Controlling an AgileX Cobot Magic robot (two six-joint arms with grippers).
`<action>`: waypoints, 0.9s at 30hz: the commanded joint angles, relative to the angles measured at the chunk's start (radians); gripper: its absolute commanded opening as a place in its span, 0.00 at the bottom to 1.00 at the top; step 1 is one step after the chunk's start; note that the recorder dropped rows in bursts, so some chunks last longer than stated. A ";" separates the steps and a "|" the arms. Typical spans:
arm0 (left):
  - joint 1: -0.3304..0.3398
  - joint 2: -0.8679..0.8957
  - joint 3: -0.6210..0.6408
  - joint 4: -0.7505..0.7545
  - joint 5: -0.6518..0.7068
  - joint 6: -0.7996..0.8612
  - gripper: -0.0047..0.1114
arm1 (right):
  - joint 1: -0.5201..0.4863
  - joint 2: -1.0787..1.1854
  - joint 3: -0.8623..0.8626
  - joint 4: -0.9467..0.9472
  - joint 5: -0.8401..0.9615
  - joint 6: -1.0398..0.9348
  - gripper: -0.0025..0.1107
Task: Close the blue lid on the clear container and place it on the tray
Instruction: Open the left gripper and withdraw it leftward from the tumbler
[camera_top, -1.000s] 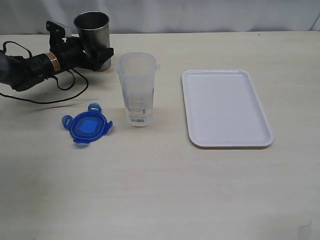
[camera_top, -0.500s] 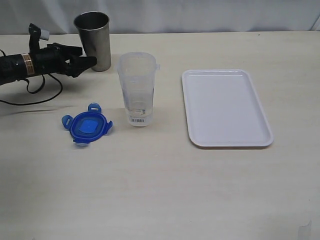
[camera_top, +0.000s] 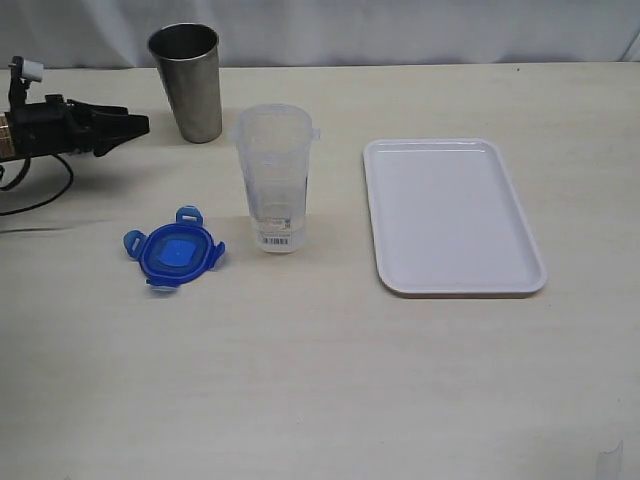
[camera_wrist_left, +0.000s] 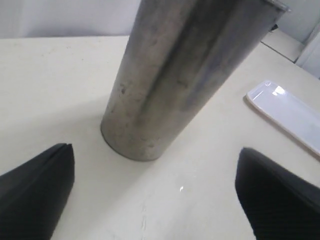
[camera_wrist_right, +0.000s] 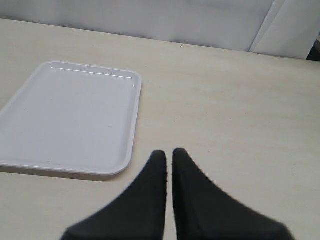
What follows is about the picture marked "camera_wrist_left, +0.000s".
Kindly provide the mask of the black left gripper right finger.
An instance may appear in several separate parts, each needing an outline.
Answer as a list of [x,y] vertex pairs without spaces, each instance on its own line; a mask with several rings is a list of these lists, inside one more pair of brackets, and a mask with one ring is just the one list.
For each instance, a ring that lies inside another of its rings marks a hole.
[[257,240],[318,240],[320,189],[253,148],[238,157],[235,191]]

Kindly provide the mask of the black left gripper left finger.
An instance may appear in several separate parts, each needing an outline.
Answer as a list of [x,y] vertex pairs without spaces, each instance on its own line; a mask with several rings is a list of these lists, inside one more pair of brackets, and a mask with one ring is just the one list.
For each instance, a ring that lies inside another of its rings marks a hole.
[[58,143],[0,177],[0,238],[49,240],[75,182],[71,144]]

